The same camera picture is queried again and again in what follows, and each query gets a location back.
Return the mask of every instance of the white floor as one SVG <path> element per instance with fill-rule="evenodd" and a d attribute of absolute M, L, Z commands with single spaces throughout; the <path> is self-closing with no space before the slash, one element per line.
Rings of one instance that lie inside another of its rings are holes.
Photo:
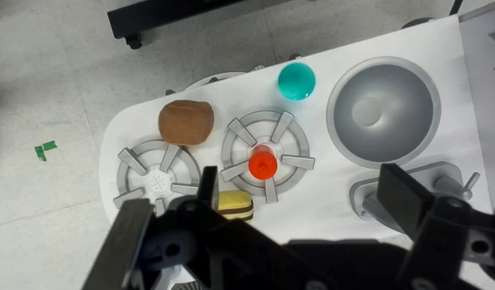
<path fill-rule="evenodd" d="M 452 2 L 247 0 L 147 34 L 112 37 L 118 0 L 0 0 L 0 288 L 79 288 L 110 221 L 99 147 L 123 108 L 223 71 L 247 71 L 445 16 Z M 466 0 L 473 10 L 490 0 Z M 58 150 L 39 161 L 34 147 Z"/>

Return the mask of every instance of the toy kitchen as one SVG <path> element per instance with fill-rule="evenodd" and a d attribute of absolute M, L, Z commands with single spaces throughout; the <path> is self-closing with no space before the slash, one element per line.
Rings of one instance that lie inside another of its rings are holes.
<path fill-rule="evenodd" d="M 231 76 L 115 116 L 100 155 L 108 217 L 131 198 L 163 213 L 197 193 L 205 166 L 278 242 L 395 235 L 370 206 L 382 163 L 495 208 L 495 3 Z"/>

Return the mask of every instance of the teal cup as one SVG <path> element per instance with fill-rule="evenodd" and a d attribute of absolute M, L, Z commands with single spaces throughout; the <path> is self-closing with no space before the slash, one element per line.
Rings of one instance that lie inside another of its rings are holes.
<path fill-rule="evenodd" d="M 303 63 L 284 66 L 278 77 L 278 89 L 286 100 L 300 101 L 311 95 L 316 85 L 313 69 Z"/>

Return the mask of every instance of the green scrap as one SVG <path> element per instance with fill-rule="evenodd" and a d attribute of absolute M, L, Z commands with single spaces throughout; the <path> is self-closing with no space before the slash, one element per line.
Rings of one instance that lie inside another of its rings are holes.
<path fill-rule="evenodd" d="M 36 155 L 39 159 L 47 161 L 47 155 L 44 153 L 42 147 L 36 147 Z"/>
<path fill-rule="evenodd" d="M 57 143 L 55 143 L 55 140 L 50 140 L 50 142 L 47 142 L 47 143 L 42 145 L 42 150 L 44 150 L 44 151 L 55 150 L 55 148 L 58 148 Z"/>

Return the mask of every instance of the gray sink basin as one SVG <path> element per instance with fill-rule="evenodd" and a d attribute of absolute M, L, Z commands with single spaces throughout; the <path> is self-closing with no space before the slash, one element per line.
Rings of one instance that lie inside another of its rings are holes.
<path fill-rule="evenodd" d="M 350 69 L 328 103 L 328 130 L 353 163 L 403 164 L 434 138 L 440 98 L 432 79 L 402 58 L 373 58 Z"/>

